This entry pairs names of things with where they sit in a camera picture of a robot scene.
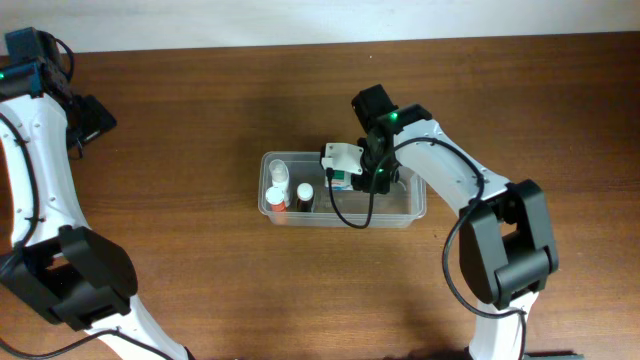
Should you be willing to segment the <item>white medicine box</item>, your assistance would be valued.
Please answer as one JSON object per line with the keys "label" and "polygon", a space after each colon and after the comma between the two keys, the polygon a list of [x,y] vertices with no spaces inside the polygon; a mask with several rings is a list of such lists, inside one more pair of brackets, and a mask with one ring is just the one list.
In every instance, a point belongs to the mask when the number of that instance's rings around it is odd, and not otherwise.
{"label": "white medicine box", "polygon": [[331,187],[334,191],[352,191],[352,174],[335,170],[332,178],[326,177],[325,186],[327,188]]}

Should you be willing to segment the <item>dark bottle with white cap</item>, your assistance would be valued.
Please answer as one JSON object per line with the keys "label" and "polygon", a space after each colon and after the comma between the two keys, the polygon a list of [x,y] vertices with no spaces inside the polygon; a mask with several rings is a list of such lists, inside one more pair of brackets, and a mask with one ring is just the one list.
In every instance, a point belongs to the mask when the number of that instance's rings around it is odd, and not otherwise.
{"label": "dark bottle with white cap", "polygon": [[314,203],[314,188],[310,183],[301,183],[296,189],[296,208],[299,212],[311,212]]}

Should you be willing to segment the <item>white bottle with clear cap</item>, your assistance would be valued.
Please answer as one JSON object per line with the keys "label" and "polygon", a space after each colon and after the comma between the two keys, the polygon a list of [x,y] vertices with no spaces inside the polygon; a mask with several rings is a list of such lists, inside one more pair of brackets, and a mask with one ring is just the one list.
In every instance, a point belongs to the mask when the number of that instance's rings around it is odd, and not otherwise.
{"label": "white bottle with clear cap", "polygon": [[272,185],[279,188],[284,194],[284,201],[287,207],[291,204],[290,176],[285,162],[275,159],[269,164]]}

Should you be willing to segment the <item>orange effervescent tablet tube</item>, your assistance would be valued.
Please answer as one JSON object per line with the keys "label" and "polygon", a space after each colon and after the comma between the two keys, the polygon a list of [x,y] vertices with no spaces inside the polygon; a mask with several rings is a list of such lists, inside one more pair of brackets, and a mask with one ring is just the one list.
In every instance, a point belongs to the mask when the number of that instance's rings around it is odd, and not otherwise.
{"label": "orange effervescent tablet tube", "polygon": [[272,212],[285,212],[287,209],[286,195],[282,188],[271,186],[265,192],[265,199]]}

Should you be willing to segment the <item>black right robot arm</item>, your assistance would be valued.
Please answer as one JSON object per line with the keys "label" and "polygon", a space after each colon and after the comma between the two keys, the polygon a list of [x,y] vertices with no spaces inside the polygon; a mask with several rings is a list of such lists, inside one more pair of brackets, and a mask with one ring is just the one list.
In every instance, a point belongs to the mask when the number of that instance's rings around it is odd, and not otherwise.
{"label": "black right robot arm", "polygon": [[422,178],[456,213],[442,251],[445,281],[476,317],[472,359],[522,359],[532,305],[559,267],[545,194],[514,183],[468,155],[419,104],[400,108],[384,88],[351,106],[366,135],[355,189],[385,194],[399,167]]}

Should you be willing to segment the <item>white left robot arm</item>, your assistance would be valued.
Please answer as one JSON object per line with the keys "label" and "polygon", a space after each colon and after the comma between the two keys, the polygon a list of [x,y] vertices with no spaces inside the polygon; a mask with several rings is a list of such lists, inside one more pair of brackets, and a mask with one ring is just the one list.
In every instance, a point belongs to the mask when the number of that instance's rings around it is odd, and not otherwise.
{"label": "white left robot arm", "polygon": [[47,322],[86,332],[122,359],[189,359],[138,296],[126,251],[94,232],[81,210],[69,150],[82,150],[117,122],[92,95],[70,87],[70,48],[28,27],[5,36],[1,144],[14,211],[1,283]]}

